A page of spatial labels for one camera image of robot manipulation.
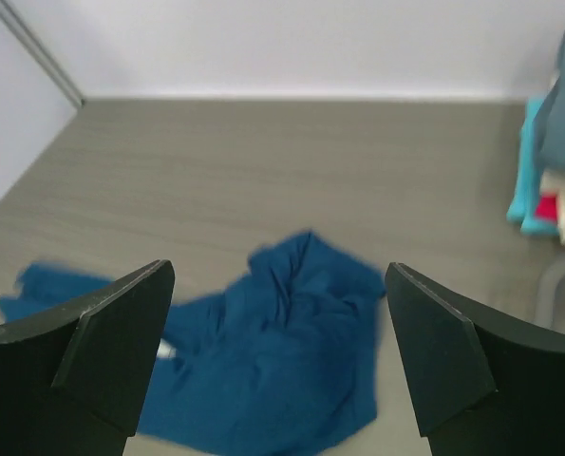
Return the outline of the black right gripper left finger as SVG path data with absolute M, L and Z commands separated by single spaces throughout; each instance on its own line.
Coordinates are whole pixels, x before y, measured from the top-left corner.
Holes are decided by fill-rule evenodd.
M 175 283 L 157 260 L 0 325 L 0 455 L 121 455 L 140 421 Z

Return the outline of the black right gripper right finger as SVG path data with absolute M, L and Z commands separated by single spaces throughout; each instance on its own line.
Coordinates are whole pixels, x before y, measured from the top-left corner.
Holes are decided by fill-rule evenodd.
M 565 334 L 403 263 L 385 284 L 421 436 L 434 455 L 565 455 Z

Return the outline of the clear plastic bin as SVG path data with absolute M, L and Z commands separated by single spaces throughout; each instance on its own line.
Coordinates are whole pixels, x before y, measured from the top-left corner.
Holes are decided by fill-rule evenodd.
M 535 324 L 565 333 L 565 254 L 555 258 L 538 280 Z

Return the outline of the blue printed t-shirt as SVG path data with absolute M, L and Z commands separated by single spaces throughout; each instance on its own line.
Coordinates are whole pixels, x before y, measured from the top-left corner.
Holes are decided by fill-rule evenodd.
M 379 269 L 312 231 L 173 305 L 138 432 L 214 455 L 316 455 L 377 416 Z

